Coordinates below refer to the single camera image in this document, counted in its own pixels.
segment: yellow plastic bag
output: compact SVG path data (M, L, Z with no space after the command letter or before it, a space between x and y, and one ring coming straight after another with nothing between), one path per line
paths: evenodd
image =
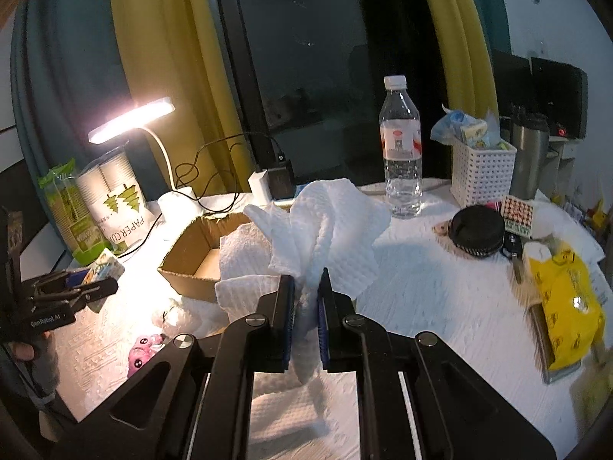
M603 340L605 313L592 291L587 267L567 244L548 261L529 261L554 350L549 370L559 370L579 361L593 343Z

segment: desk lamp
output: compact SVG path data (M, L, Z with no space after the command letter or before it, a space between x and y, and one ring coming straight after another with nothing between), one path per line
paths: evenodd
M94 130L91 130L88 138L91 143L104 143L105 141L108 141L111 138L121 135L134 128L142 129L149 133L157 142L162 154L164 155L166 166L168 168L168 175L170 177L171 191L162 195L157 202L160 206L162 214L164 215L164 219L167 222L173 221L174 224L181 226L191 222L193 218L202 213L202 210L195 201L195 194L191 187L186 186L177 189L172 176L172 167L170 166L168 152L166 151L166 148L162 144L159 137L148 127L146 127L148 122L170 114L174 109L175 106L172 104L169 97L154 100L153 102L146 103L141 107L132 109L121 116L117 116L116 118L111 119L111 121L108 121ZM181 196L177 192L184 194L187 196L187 198Z

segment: bottle label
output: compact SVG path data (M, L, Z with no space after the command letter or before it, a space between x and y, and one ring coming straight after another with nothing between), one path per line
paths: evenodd
M417 119L391 119L381 124L383 158L415 161L421 158L421 123Z

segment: white bottle cap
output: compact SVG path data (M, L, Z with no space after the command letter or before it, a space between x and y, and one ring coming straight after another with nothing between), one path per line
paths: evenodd
M383 82L387 90L404 90L406 88L406 78L404 76L385 76Z

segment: yellow curtain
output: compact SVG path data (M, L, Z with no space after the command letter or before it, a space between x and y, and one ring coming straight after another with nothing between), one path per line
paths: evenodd
M449 107L483 118L498 101L474 0L428 0L441 50Z
M173 168L192 163L204 143L241 132L208 0L111 0L111 9L135 102L168 96L175 105L173 113L148 125L162 140ZM242 145L230 154L237 141ZM162 153L150 142L166 175ZM238 137L203 150L197 167L200 176L191 184L196 194L219 171L207 189L217 194L234 190L232 173L243 190L248 188L252 162Z

